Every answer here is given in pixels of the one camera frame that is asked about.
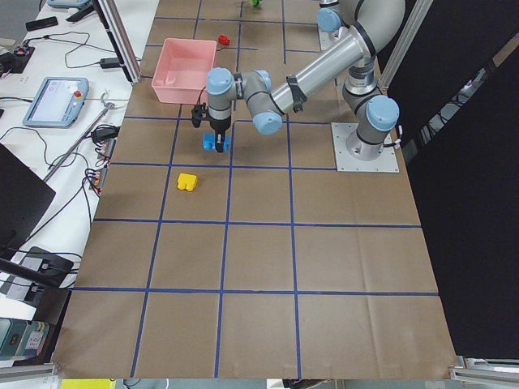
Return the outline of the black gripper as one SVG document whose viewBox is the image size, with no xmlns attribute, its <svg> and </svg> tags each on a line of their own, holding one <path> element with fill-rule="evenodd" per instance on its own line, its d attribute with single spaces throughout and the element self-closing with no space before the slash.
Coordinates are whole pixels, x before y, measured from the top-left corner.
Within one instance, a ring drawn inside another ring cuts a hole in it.
<svg viewBox="0 0 519 389">
<path fill-rule="evenodd" d="M 225 152 L 225 132 L 231 126 L 231 117 L 225 119 L 209 118 L 209 124 L 216 134 L 216 151 L 219 153 Z"/>
</svg>

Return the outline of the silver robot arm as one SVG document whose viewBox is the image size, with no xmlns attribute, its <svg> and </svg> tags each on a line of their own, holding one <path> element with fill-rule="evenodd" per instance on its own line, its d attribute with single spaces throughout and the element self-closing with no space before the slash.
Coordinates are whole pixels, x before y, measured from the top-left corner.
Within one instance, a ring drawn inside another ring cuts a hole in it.
<svg viewBox="0 0 519 389">
<path fill-rule="evenodd" d="M 320 31 L 331 33 L 349 27 L 341 16 L 339 0 L 321 0 L 319 7 L 316 21 Z"/>
<path fill-rule="evenodd" d="M 211 148 L 225 152 L 225 132 L 231 126 L 235 100 L 244 100 L 255 128 L 263 135 L 281 129 L 290 110 L 302 111 L 304 103 L 341 72 L 358 73 L 365 83 L 359 94 L 371 92 L 373 61 L 396 35 L 405 16 L 403 1 L 322 1 L 317 13 L 319 30 L 340 36 L 319 57 L 294 75 L 287 75 L 277 88 L 267 71 L 233 73 L 224 67 L 208 72 L 203 106 L 205 120 L 214 131 Z"/>
</svg>

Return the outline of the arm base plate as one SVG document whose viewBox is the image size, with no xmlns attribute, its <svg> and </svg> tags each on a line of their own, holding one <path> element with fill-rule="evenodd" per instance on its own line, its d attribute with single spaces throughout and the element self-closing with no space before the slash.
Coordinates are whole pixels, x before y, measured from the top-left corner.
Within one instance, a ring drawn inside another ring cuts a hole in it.
<svg viewBox="0 0 519 389">
<path fill-rule="evenodd" d="M 338 172 L 399 173 L 396 151 L 384 144 L 364 143 L 358 123 L 332 122 L 332 140 Z"/>
</svg>

